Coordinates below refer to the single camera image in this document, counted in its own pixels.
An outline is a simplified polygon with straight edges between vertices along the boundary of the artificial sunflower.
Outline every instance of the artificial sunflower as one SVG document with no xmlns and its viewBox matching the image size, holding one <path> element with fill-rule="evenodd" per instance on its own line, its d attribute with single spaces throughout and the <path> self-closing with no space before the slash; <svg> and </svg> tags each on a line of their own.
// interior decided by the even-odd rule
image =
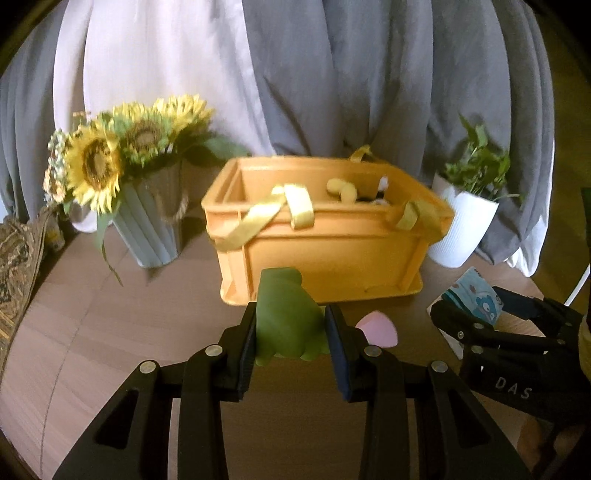
<svg viewBox="0 0 591 480">
<path fill-rule="evenodd" d="M 127 103 L 113 109 L 110 122 L 121 139 L 121 151 L 131 164 L 141 164 L 166 151 L 171 142 L 171 119 L 154 108 Z"/>
<path fill-rule="evenodd" d="M 79 127 L 66 152 L 68 184 L 78 203 L 98 214 L 112 212 L 123 175 L 116 136 L 100 125 Z"/>
<path fill-rule="evenodd" d="M 204 130 L 209 126 L 213 115 L 213 109 L 206 107 L 207 102 L 201 100 L 199 95 L 182 95 L 170 97 L 168 100 L 159 98 L 154 104 L 154 109 L 173 121 L 174 134 L 189 125 L 197 125 Z"/>
</svg>

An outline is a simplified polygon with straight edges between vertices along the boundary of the orange crate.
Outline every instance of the orange crate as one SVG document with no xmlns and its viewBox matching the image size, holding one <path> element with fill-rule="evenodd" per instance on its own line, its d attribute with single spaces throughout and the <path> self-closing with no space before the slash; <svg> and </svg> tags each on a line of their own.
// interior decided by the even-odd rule
<svg viewBox="0 0 591 480">
<path fill-rule="evenodd" d="M 341 178 L 355 184 L 360 196 L 374 198 L 379 179 L 388 177 L 390 206 L 345 205 L 331 197 L 326 183 Z M 419 292 L 419 267 L 428 242 L 418 223 L 410 231 L 394 224 L 409 200 L 435 205 L 447 232 L 453 211 L 431 190 L 402 170 L 384 163 L 310 157 L 258 157 L 230 160 L 213 182 L 202 206 L 207 232 L 224 238 L 254 204 L 274 186 L 305 185 L 314 205 L 314 226 L 294 231 L 285 206 L 255 239 L 241 249 L 218 252 L 220 294 L 232 305 L 256 300 L 261 270 L 297 268 L 303 287 L 318 303 L 394 297 Z"/>
</svg>

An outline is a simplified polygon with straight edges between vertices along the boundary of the pink object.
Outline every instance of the pink object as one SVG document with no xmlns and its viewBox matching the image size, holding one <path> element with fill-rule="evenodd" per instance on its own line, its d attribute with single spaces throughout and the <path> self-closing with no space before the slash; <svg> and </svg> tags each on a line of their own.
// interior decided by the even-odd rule
<svg viewBox="0 0 591 480">
<path fill-rule="evenodd" d="M 365 334 L 370 345 L 377 345 L 382 348 L 398 345 L 396 327 L 392 320 L 382 312 L 376 310 L 368 313 L 355 327 Z"/>
</svg>

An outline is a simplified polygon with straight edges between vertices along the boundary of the patterned fabric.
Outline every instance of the patterned fabric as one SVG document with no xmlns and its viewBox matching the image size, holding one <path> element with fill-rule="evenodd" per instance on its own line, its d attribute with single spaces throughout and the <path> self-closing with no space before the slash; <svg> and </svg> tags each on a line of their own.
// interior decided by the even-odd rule
<svg viewBox="0 0 591 480">
<path fill-rule="evenodd" d="M 52 209 L 37 219 L 20 223 L 7 217 L 0 225 L 0 380 L 8 350 L 27 311 L 43 257 L 43 246 Z"/>
</svg>

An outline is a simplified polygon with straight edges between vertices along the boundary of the metal screw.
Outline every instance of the metal screw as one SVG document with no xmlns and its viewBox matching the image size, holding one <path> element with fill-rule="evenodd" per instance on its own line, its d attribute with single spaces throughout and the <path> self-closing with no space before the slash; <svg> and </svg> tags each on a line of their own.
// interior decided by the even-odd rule
<svg viewBox="0 0 591 480">
<path fill-rule="evenodd" d="M 442 362 L 441 360 L 435 360 L 431 364 L 431 368 L 439 374 L 444 374 L 445 372 L 447 372 L 448 367 L 447 367 L 447 363 Z"/>
<path fill-rule="evenodd" d="M 218 356 L 223 352 L 223 348 L 219 345 L 210 345 L 205 349 L 205 355 L 207 356 Z"/>
<path fill-rule="evenodd" d="M 139 366 L 139 371 L 143 374 L 150 374 L 154 370 L 156 370 L 156 364 L 152 360 L 144 362 Z"/>
<path fill-rule="evenodd" d="M 363 349 L 363 352 L 367 356 L 380 356 L 382 355 L 382 349 L 375 345 L 368 345 Z"/>
</svg>

